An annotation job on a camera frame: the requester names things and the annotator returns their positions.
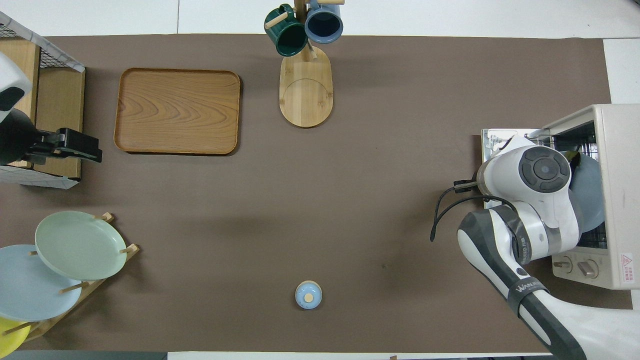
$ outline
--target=brown tray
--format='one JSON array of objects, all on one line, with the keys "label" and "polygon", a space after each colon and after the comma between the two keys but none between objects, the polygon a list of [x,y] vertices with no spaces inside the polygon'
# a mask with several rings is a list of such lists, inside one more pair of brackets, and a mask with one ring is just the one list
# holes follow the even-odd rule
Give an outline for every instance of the brown tray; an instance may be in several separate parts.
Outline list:
[{"label": "brown tray", "polygon": [[224,155],[236,148],[240,78],[225,70],[126,70],[113,141],[126,152]]}]

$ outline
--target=green mug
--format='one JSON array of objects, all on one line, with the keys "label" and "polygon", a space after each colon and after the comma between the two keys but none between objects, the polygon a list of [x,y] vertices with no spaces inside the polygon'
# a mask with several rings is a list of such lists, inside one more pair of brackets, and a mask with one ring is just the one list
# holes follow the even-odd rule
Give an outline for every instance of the green mug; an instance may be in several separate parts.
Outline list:
[{"label": "green mug", "polygon": [[307,33],[305,26],[296,20],[293,8],[289,4],[282,4],[279,8],[267,14],[264,23],[286,13],[287,17],[279,23],[264,29],[271,41],[276,45],[278,54],[282,56],[294,56],[298,54],[307,44]]}]

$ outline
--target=brown table surface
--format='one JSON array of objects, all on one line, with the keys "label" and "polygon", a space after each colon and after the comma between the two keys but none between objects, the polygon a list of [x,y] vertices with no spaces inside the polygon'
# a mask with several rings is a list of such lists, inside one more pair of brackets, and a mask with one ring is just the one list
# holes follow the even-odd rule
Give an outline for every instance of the brown table surface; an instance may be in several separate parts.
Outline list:
[{"label": "brown table surface", "polygon": [[[435,201],[479,165],[484,127],[543,126],[608,103],[601,40],[343,37],[335,105],[314,129],[278,108],[266,35],[56,37],[88,70],[85,133],[101,164],[70,190],[2,184],[2,246],[33,243],[61,210],[115,214],[142,251],[22,349],[545,352],[465,260],[452,210],[428,241]],[[231,156],[133,155],[113,143],[121,73],[223,69],[243,81]],[[456,195],[450,195],[452,201]],[[628,291],[554,279],[558,297],[630,307]],[[300,310],[303,280],[324,299]]]}]

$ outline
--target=small blue round object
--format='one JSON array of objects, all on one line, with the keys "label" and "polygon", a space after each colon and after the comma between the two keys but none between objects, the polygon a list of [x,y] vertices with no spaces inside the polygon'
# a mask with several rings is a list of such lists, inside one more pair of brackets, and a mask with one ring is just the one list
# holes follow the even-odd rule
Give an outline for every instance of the small blue round object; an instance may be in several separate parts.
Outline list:
[{"label": "small blue round object", "polygon": [[322,301],[322,289],[315,281],[303,281],[296,288],[296,302],[303,309],[314,309]]}]

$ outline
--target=warning label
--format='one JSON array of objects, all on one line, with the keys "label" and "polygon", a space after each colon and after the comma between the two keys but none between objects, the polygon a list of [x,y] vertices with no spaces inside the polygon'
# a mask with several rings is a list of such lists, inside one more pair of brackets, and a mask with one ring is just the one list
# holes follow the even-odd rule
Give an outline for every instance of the warning label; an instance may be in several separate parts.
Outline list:
[{"label": "warning label", "polygon": [[634,279],[634,256],[631,253],[620,254],[622,265],[622,282],[633,283]]}]

